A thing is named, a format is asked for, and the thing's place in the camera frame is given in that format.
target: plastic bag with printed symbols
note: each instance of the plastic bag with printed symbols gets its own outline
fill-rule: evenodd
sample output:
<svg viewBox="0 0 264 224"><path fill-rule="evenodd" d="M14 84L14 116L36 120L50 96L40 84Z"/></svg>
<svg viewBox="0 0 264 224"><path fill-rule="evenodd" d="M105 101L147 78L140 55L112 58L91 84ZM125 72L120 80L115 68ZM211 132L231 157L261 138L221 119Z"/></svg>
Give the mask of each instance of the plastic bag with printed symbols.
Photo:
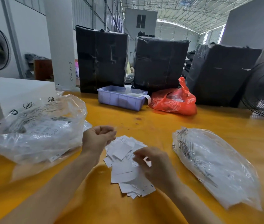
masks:
<svg viewBox="0 0 264 224"><path fill-rule="evenodd" d="M71 94L49 101L40 98L15 107L0 121L0 155L17 163L12 180L39 173L82 146L85 103Z"/></svg>
<svg viewBox="0 0 264 224"><path fill-rule="evenodd" d="M181 162L225 209L245 203L262 211L256 170L226 141L211 131L184 127L172 137Z"/></svg>

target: black wrapped package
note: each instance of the black wrapped package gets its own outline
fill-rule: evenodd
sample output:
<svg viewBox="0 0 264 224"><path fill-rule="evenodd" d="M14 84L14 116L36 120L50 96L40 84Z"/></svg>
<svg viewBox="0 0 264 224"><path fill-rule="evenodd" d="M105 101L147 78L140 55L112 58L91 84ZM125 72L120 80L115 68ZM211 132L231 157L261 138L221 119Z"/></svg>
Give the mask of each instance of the black wrapped package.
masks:
<svg viewBox="0 0 264 224"><path fill-rule="evenodd" d="M128 34L76 26L80 91L125 86Z"/></svg>
<svg viewBox="0 0 264 224"><path fill-rule="evenodd" d="M189 41L159 37L137 37L134 55L133 88L149 93L177 88L182 75Z"/></svg>
<svg viewBox="0 0 264 224"><path fill-rule="evenodd" d="M241 99L238 91L261 52L249 47L200 45L186 79L196 104L237 107Z"/></svg>

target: red plastic bag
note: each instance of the red plastic bag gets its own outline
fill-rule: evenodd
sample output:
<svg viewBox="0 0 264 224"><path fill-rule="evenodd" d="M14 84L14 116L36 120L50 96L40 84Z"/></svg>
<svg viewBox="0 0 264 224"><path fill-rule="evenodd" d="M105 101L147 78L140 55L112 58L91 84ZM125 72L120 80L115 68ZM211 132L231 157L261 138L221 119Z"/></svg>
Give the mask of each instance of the red plastic bag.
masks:
<svg viewBox="0 0 264 224"><path fill-rule="evenodd" d="M180 89L166 89L154 92L151 96L151 103L149 107L164 111L179 113L182 115L195 115L196 109L196 97L189 92L185 84L183 77L179 78Z"/></svg>

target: roof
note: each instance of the roof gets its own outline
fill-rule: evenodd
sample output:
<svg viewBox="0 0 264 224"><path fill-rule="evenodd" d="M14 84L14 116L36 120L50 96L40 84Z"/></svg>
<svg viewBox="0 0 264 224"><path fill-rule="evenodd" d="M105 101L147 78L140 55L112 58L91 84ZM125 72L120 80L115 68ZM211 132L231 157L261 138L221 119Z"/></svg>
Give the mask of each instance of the roof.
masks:
<svg viewBox="0 0 264 224"><path fill-rule="evenodd" d="M157 19L204 33L227 22L229 12L252 0L123 0L123 6L158 11Z"/></svg>

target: hand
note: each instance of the hand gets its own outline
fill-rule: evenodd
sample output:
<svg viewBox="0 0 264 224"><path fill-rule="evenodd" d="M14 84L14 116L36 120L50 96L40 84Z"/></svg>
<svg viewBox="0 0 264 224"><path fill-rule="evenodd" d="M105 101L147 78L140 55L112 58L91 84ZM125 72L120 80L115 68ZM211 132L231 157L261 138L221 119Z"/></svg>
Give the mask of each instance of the hand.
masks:
<svg viewBox="0 0 264 224"><path fill-rule="evenodd" d="M136 150L134 155L133 160L139 164L145 177L166 195L181 186L166 152L156 147L145 147ZM143 160L146 156L146 161L152 162L151 167Z"/></svg>
<svg viewBox="0 0 264 224"><path fill-rule="evenodd" d="M97 126L86 130L82 138L81 155L94 159L95 165L99 163L100 155L111 141L115 140L116 131L110 126Z"/></svg>

